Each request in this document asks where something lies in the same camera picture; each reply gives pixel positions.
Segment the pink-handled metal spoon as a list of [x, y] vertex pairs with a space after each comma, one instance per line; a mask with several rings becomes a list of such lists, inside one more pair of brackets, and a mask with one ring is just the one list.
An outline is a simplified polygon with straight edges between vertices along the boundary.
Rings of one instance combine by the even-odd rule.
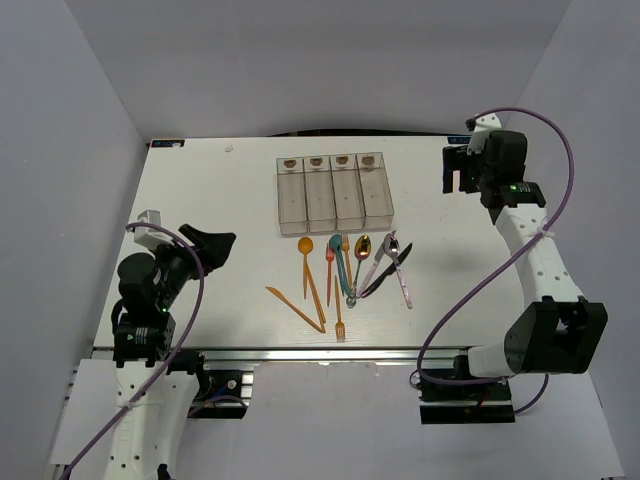
[[408, 309], [412, 309], [413, 303], [410, 297], [404, 272], [402, 270], [402, 266], [399, 261], [400, 249], [399, 249], [399, 242], [397, 240], [395, 232], [391, 232], [385, 236], [383, 248], [384, 248], [385, 254], [392, 260], [392, 263], [394, 265], [394, 269], [400, 284], [400, 288], [405, 300], [405, 304]]

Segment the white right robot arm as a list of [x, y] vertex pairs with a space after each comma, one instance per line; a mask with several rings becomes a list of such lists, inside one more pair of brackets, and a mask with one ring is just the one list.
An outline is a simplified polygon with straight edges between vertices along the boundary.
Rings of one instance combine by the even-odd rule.
[[443, 150], [443, 190], [477, 193], [491, 221], [516, 256], [524, 312], [496, 343], [467, 352], [468, 364], [451, 374], [453, 390], [472, 399], [488, 378], [524, 373], [582, 374], [594, 356], [608, 315], [590, 302], [571, 278], [551, 234], [540, 187], [524, 178], [527, 139], [495, 130], [481, 149]]

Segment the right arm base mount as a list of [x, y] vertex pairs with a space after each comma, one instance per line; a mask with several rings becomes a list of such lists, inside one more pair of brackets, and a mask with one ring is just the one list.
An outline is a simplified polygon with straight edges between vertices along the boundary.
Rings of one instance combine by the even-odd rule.
[[414, 371], [409, 383], [419, 392], [422, 425], [515, 422], [512, 395], [507, 382], [447, 386], [426, 382]]

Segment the orange plastic knife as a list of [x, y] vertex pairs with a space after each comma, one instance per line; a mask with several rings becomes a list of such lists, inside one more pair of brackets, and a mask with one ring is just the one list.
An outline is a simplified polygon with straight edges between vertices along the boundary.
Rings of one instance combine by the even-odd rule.
[[293, 303], [291, 303], [278, 289], [271, 286], [266, 286], [265, 289], [278, 298], [281, 302], [287, 305], [293, 312], [295, 312], [302, 320], [304, 320], [309, 326], [319, 333], [325, 333], [326, 329], [322, 324], [317, 324], [311, 318], [309, 318], [304, 312], [298, 309]]

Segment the iridescent rainbow metal spoon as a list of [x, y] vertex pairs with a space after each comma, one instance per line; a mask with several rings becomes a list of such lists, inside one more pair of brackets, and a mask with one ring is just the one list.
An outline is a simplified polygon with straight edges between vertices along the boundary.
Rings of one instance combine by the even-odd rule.
[[354, 256], [357, 260], [357, 266], [355, 274], [353, 275], [353, 282], [351, 284], [351, 289], [346, 298], [346, 305], [349, 309], [355, 307], [357, 303], [357, 287], [358, 287], [358, 276], [361, 270], [361, 264], [364, 260], [366, 260], [371, 254], [371, 239], [368, 235], [362, 235], [356, 241], [354, 247]]

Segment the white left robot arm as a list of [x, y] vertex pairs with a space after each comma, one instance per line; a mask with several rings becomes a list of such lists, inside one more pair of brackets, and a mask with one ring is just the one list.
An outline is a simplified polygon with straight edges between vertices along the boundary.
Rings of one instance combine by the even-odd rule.
[[173, 340], [170, 308], [185, 284], [202, 283], [227, 261], [236, 236], [188, 224], [173, 235], [135, 229], [145, 252], [117, 268], [119, 300], [111, 315], [117, 382], [116, 420], [107, 479], [172, 479], [178, 446], [195, 399], [212, 390], [203, 355]]

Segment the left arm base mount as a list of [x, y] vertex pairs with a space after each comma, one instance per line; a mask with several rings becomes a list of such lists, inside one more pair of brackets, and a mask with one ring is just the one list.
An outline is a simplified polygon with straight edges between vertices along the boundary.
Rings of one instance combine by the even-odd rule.
[[247, 385], [245, 371], [224, 366], [206, 358], [204, 352], [185, 350], [170, 363], [166, 377], [171, 379], [171, 391], [177, 389], [178, 373], [185, 373], [196, 381], [196, 392], [187, 409], [190, 419], [239, 420], [245, 416], [249, 396], [242, 392]]

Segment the black plastic knife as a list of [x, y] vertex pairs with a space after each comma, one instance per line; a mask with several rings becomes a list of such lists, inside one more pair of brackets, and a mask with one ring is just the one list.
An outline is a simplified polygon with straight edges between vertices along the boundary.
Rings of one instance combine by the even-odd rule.
[[[413, 248], [413, 244], [409, 243], [408, 246], [398, 255], [399, 264], [402, 265], [406, 258], [411, 253]], [[373, 293], [375, 293], [379, 287], [384, 283], [387, 277], [395, 274], [395, 266], [394, 264], [390, 264], [374, 281], [372, 281], [366, 289], [362, 291], [360, 294], [361, 298], [366, 298]]]

